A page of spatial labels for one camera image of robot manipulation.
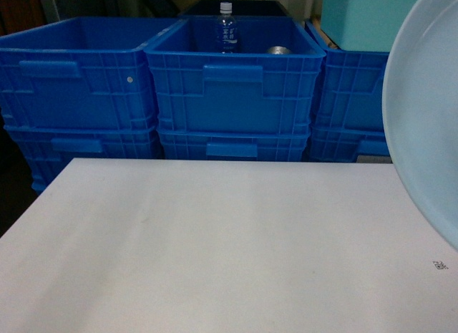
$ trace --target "crate rim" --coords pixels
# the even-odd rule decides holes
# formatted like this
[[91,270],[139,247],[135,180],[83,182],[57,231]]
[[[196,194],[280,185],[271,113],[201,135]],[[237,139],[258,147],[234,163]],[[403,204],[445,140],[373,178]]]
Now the crate rim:
[[129,16],[77,16],[74,18],[69,18],[61,21],[56,21],[54,23],[46,24],[43,26],[38,26],[34,27],[33,29],[28,29],[20,32],[15,32],[13,34],[7,34],[5,36],[0,37],[0,41],[7,41],[9,39],[15,39],[20,37],[23,34],[28,34],[31,30],[33,31],[40,31],[43,29],[48,29],[50,26],[56,26],[59,24],[64,24],[67,22],[71,21],[90,21],[90,20],[143,20],[147,21],[150,19],[160,19],[160,20],[168,20],[170,21],[170,26],[164,28],[162,31],[158,32],[155,36],[151,36],[150,38],[146,39],[144,42],[142,42],[140,45],[136,46],[135,48],[131,49],[34,49],[34,48],[14,48],[14,47],[2,47],[0,45],[0,52],[30,52],[33,54],[68,54],[68,53],[75,53],[75,54],[87,54],[87,53],[93,53],[94,51],[97,51],[99,54],[127,54],[127,53],[133,53],[133,52],[141,52],[145,49],[145,47],[149,44],[150,41],[161,37],[167,30],[171,29],[172,26],[174,26],[176,23],[179,22],[177,18],[148,18],[148,17],[129,17]]
[[233,53],[233,54],[221,54],[220,52],[169,52],[169,51],[160,51],[160,50],[154,50],[162,42],[162,38],[168,38],[170,34],[174,33],[176,30],[179,28],[185,26],[186,24],[190,24],[192,20],[213,20],[215,17],[214,16],[190,16],[186,19],[180,19],[177,21],[175,24],[172,26],[169,26],[168,29],[162,30],[159,34],[157,34],[156,37],[161,37],[161,38],[154,38],[148,41],[147,46],[143,49],[145,54],[153,54],[153,55],[195,55],[195,56],[218,56],[218,57],[283,57],[283,58],[309,58],[309,59],[323,59],[326,56],[326,53],[324,50],[317,44],[313,38],[306,33],[304,28],[295,20],[293,20],[289,16],[237,16],[241,20],[250,20],[250,21],[256,21],[256,20],[269,20],[269,19],[275,19],[275,20],[285,20],[285,21],[290,21],[292,22],[296,28],[298,29],[299,34],[303,38],[306,39],[310,47],[313,49],[315,54],[283,54],[283,55],[277,55],[277,54],[266,54],[266,53]]
[[157,130],[157,122],[148,129],[119,129],[119,130],[103,130],[103,129],[66,129],[66,128],[47,128],[47,127],[25,127],[5,125],[4,129],[8,132],[36,132],[45,134],[69,134],[69,135],[143,135],[149,134]]
[[384,131],[374,131],[374,130],[357,130],[357,129],[347,129],[344,127],[324,127],[320,125],[311,125],[312,134],[314,130],[317,131],[326,131],[326,132],[336,132],[341,134],[358,134],[358,135],[366,135],[366,136],[374,136],[374,137],[385,137]]

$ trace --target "white tabletop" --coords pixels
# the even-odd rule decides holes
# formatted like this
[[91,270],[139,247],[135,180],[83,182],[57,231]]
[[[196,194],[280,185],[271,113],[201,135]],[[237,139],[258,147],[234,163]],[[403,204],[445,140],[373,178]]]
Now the white tabletop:
[[457,327],[392,165],[76,159],[0,238],[2,333]]

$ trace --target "plastic container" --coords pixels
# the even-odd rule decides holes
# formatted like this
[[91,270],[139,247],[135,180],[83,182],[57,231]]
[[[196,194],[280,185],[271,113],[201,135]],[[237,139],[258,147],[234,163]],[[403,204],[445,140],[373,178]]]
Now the plastic container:
[[[238,18],[239,52],[218,53],[214,17],[175,25],[147,53],[159,120],[174,132],[304,135],[324,52],[290,18]],[[283,46],[293,54],[267,54]]]
[[142,51],[177,19],[75,18],[0,38],[9,126],[147,129],[156,123]]
[[158,130],[166,159],[301,161],[308,135],[176,133]]
[[314,125],[383,132],[381,90],[389,53],[331,49],[309,21],[306,31],[326,52],[313,99]]
[[220,14],[220,3],[227,1],[233,4],[234,16],[289,16],[279,2],[264,0],[200,0],[180,16],[217,16]]
[[416,0],[323,0],[321,28],[340,48],[389,52]]
[[360,155],[389,156],[385,134],[312,127],[307,161],[354,163]]
[[37,193],[43,191],[73,158],[162,158],[156,126],[135,132],[50,130],[5,126],[26,158]]

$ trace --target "water bottle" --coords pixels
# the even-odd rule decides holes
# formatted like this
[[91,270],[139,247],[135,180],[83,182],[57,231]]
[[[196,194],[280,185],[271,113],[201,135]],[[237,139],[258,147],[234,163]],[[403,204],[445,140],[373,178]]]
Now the water bottle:
[[237,52],[237,21],[232,14],[232,3],[222,2],[216,21],[216,49],[223,54]]

